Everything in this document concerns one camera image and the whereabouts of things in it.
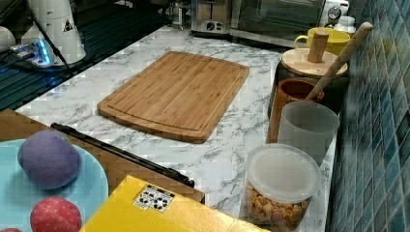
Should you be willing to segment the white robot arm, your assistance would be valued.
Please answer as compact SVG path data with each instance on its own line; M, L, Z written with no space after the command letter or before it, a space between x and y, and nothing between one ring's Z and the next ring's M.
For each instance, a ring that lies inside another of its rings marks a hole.
M23 44L33 44L39 54L31 62L40 67L62 66L64 62L52 51L54 45L70 65L86 56L74 24L70 0L27 0L34 19L22 36Z

